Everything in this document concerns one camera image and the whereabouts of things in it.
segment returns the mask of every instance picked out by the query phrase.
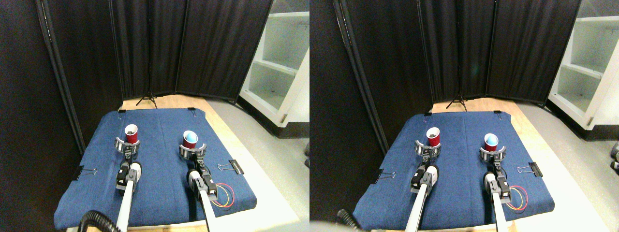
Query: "white cabinet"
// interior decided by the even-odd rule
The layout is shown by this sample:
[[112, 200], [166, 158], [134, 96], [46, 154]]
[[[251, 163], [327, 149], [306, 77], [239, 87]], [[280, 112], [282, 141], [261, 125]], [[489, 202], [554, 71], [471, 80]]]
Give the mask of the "white cabinet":
[[270, 14], [240, 97], [277, 127], [310, 121], [310, 13]]
[[591, 131], [619, 124], [619, 16], [576, 19], [548, 99]]

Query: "gray floor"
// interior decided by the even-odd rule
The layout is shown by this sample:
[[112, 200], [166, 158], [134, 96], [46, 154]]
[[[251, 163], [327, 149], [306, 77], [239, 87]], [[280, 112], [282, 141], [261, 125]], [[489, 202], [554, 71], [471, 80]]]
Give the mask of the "gray floor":
[[303, 150], [310, 139], [278, 139], [227, 101], [206, 98], [249, 150], [301, 221], [310, 220], [310, 169]]
[[619, 175], [610, 168], [615, 142], [586, 142], [548, 111], [531, 103], [516, 104], [571, 173], [608, 229], [619, 231]]

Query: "black room divider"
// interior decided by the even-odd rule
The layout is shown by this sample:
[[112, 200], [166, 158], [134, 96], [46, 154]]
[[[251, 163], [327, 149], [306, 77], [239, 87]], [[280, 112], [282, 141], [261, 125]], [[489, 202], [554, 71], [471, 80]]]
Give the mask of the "black room divider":
[[406, 120], [430, 110], [418, 7], [312, 1], [310, 220], [354, 210]]
[[236, 101], [271, 1], [112, 1], [123, 99], [186, 93]]
[[150, 75], [148, 1], [109, 1], [123, 100], [142, 97]]
[[0, 4], [0, 231], [54, 231], [54, 211], [80, 162], [40, 3]]
[[579, 0], [422, 1], [433, 101], [452, 100], [460, 90], [465, 98], [544, 103], [578, 5]]
[[432, 109], [415, 1], [334, 1], [348, 56], [384, 152], [411, 116]]
[[499, 1], [487, 95], [545, 103], [579, 4]]
[[311, 53], [323, 59], [310, 59], [311, 141], [319, 145], [310, 156], [309, 219], [335, 221], [338, 210], [355, 208], [373, 179], [368, 173], [380, 167], [383, 151], [343, 46], [333, 3], [312, 1], [310, 11], [316, 28], [309, 41]]
[[84, 146], [99, 120], [122, 105], [121, 87], [106, 1], [43, 1], [46, 23], [59, 54]]
[[236, 101], [272, 1], [189, 1], [176, 92]]

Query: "blue fabric mat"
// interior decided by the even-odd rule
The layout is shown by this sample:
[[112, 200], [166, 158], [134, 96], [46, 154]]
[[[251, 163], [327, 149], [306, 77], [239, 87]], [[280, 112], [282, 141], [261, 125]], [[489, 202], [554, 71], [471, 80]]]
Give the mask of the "blue fabric mat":
[[[421, 162], [414, 152], [415, 140], [428, 145], [425, 132], [431, 127], [441, 130], [442, 151], [436, 160], [439, 176], [427, 197], [420, 230], [437, 230], [486, 225], [495, 222], [494, 213], [483, 187], [483, 175], [488, 166], [479, 158], [483, 136], [496, 134], [498, 148], [506, 147], [507, 156], [501, 164], [506, 169], [510, 186], [518, 185], [529, 194], [529, 204], [521, 214], [503, 204], [507, 221], [550, 212], [555, 208], [542, 178], [533, 173], [518, 173], [517, 166], [528, 166], [531, 157], [510, 123], [511, 115], [501, 118], [492, 112], [436, 113], [410, 118], [393, 143], [381, 168], [397, 172], [394, 179], [382, 179], [372, 184], [357, 203], [353, 216], [366, 230], [404, 230], [416, 194], [410, 192], [410, 179]], [[520, 206], [520, 197], [512, 191], [512, 204]]]
[[[54, 214], [56, 229], [77, 226], [82, 215], [89, 210], [98, 210], [116, 222], [123, 199], [116, 190], [116, 173], [123, 156], [115, 150], [114, 141], [117, 136], [124, 140], [124, 127], [128, 124], [138, 126], [141, 147], [136, 161], [142, 165], [142, 177], [133, 194], [129, 226], [204, 219], [202, 207], [186, 180], [193, 163], [178, 155], [178, 145], [183, 143], [183, 132], [187, 130], [197, 134], [197, 147], [203, 143], [207, 145], [205, 161], [215, 183], [226, 183], [235, 191], [234, 205], [225, 210], [213, 206], [215, 215], [219, 217], [255, 208], [258, 200], [245, 177], [234, 171], [217, 169], [217, 164], [229, 163], [232, 157], [204, 118], [204, 112], [196, 110], [195, 113], [194, 116], [187, 109], [159, 109], [106, 114], [80, 163], [87, 169], [96, 168], [97, 174], [81, 176], [78, 181], [71, 182]], [[221, 192], [219, 202], [225, 201], [226, 195]]]

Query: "red cup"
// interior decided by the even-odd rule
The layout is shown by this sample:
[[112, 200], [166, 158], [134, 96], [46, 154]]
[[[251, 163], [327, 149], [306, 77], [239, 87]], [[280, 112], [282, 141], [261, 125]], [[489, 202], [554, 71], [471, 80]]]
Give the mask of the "red cup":
[[[495, 145], [488, 144], [488, 139], [490, 137], [494, 137], [494, 139], [496, 141]], [[492, 133], [487, 133], [485, 136], [483, 136], [483, 143], [485, 144], [485, 148], [486, 148], [487, 151], [494, 152], [494, 151], [496, 151], [496, 146], [499, 145], [499, 138], [496, 135], [492, 134]]]
[[441, 143], [441, 130], [437, 127], [432, 127], [426, 132], [426, 137], [430, 141], [430, 146], [436, 147]]
[[127, 142], [134, 144], [137, 142], [137, 126], [135, 124], [129, 124], [124, 128], [124, 134], [127, 135]]
[[[193, 133], [196, 136], [196, 141], [191, 143], [189, 141], [187, 141], [187, 135], [189, 135], [190, 133]], [[185, 131], [183, 133], [183, 146], [189, 149], [194, 149], [196, 148], [196, 143], [197, 143], [197, 134], [193, 131]]]

